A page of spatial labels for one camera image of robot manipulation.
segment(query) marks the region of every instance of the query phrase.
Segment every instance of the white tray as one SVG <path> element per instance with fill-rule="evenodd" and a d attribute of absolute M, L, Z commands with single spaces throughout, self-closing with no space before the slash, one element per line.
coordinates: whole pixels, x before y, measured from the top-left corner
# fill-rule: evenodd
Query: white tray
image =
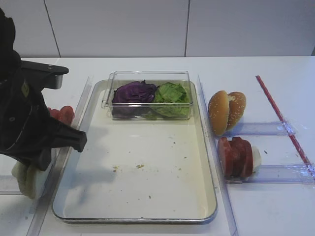
<path fill-rule="evenodd" d="M 67 223 L 201 224 L 214 219 L 217 199 L 194 84 L 189 120 L 112 120 L 96 84 L 53 202 Z"/>

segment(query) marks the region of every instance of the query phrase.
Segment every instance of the sesame seed bun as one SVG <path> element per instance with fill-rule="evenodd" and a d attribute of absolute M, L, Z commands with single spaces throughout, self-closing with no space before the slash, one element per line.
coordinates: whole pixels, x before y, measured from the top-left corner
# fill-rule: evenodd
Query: sesame seed bun
<path fill-rule="evenodd" d="M 226 130 L 232 129 L 242 118 L 246 107 L 246 97 L 241 92 L 231 92 L 228 95 L 229 116 Z"/>
<path fill-rule="evenodd" d="M 222 135 L 227 128 L 229 106 L 228 95 L 224 90 L 216 92 L 209 101 L 208 114 L 216 135 Z"/>

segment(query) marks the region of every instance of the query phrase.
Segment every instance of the white wall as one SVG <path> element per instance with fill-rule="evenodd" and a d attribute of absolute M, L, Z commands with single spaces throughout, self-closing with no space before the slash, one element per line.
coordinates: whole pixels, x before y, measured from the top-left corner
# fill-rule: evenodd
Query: white wall
<path fill-rule="evenodd" d="M 306 56 L 315 0 L 191 0 L 188 57 Z"/>
<path fill-rule="evenodd" d="M 13 18 L 20 56 L 59 57 L 43 0 L 0 0 L 0 7 Z"/>
<path fill-rule="evenodd" d="M 46 0 L 62 57 L 183 57 L 188 0 Z"/>

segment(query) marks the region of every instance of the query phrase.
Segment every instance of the red stick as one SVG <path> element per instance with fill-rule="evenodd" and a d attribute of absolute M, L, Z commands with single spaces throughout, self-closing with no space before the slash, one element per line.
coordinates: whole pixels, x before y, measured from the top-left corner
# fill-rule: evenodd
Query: red stick
<path fill-rule="evenodd" d="M 265 86 L 264 82 L 262 81 L 261 77 L 259 75 L 256 75 L 256 79 L 258 80 L 258 83 L 260 84 L 262 90 L 264 91 L 265 95 L 267 96 L 271 106 L 273 107 L 273 109 L 275 110 L 277 116 L 279 117 L 279 120 L 282 122 L 282 123 L 286 123 L 286 120 L 284 119 L 283 115 L 281 114 L 279 108 L 277 107 L 274 99 L 272 98 L 272 96 L 270 95 L 267 87 Z M 303 151 L 301 145 L 299 144 L 299 142 L 297 141 L 296 137 L 294 134 L 292 134 L 286 127 L 285 127 L 293 145 L 295 146 L 297 152 L 300 154 L 303 162 L 306 164 L 306 165 L 309 165 L 309 166 L 312 166 L 309 159 L 307 158 L 305 152 Z"/>

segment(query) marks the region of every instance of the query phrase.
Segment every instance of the white countertop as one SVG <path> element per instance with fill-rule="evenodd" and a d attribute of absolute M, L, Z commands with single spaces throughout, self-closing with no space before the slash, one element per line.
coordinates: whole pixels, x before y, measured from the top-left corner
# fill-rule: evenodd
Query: white countertop
<path fill-rule="evenodd" d="M 199 75 L 206 101 L 218 90 L 243 91 L 248 104 L 244 121 L 278 121 L 255 75 L 259 74 L 285 117 L 297 129 L 296 138 L 308 158 L 315 162 L 312 149 L 315 131 L 312 108 L 312 88 L 315 88 L 314 57 L 248 57 L 248 58 L 111 58 L 111 59 L 27 59 L 69 68 L 59 90 L 43 91 L 48 107 L 60 109 L 64 105 L 75 108 L 82 89 L 90 76 L 93 84 L 108 78 L 117 70 L 187 70 L 194 82 Z M 263 138 L 263 164 L 296 164 L 293 145 L 287 137 L 279 143 Z M 234 216 L 241 236 L 297 235 L 314 232 L 314 185 L 306 184 L 242 184 L 228 186 Z M 228 226 L 220 192 L 218 214 L 213 222 L 202 226 L 107 225 L 69 226 L 48 213 L 40 235 L 228 235 Z M 0 195 L 3 235 L 25 235 L 30 217 L 30 201 L 22 196 Z"/>

